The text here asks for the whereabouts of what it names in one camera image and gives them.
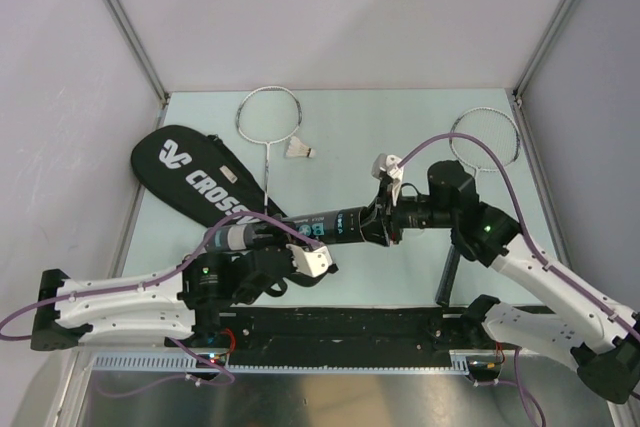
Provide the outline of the shuttlecock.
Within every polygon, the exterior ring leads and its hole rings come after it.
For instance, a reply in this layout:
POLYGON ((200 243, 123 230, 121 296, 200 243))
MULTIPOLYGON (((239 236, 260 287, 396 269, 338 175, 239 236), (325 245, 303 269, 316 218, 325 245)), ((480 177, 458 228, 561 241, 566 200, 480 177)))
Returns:
POLYGON ((288 146, 285 151, 286 158, 314 158, 316 150, 301 141, 297 136, 289 138, 288 146))

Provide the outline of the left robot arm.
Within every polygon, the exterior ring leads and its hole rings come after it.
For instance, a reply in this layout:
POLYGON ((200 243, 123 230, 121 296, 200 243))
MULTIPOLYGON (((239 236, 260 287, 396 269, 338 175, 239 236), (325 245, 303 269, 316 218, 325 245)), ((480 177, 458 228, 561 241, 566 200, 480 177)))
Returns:
POLYGON ((301 246, 272 225, 245 224, 220 229, 204 252, 152 274, 76 281, 46 270, 29 346, 48 352, 108 342, 212 345, 221 336, 223 310, 286 292, 301 246))

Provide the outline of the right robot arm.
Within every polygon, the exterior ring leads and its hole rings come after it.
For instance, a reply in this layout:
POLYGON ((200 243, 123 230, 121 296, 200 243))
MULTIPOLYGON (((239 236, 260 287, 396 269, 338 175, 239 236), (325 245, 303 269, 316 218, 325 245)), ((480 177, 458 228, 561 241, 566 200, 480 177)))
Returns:
POLYGON ((401 158, 381 154, 372 167, 380 182, 371 205, 386 245, 405 229, 447 228, 462 257, 511 279, 550 309, 529 315, 480 296, 462 323, 476 348, 517 344, 559 362, 601 398, 624 404, 639 384, 639 314, 598 291, 528 236, 522 223, 479 199, 475 179, 457 161, 427 171, 429 192, 404 197, 401 158))

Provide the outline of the black shuttlecock tube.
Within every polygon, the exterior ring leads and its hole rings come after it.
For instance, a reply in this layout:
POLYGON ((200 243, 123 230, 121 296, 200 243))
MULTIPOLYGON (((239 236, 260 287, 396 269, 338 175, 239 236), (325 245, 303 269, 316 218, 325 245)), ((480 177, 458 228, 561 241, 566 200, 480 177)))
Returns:
MULTIPOLYGON (((364 207, 282 218, 280 222, 298 234, 325 245, 363 243, 360 212, 364 207)), ((304 245, 305 241, 264 220, 223 226, 205 246, 207 252, 241 252, 261 247, 304 245)))

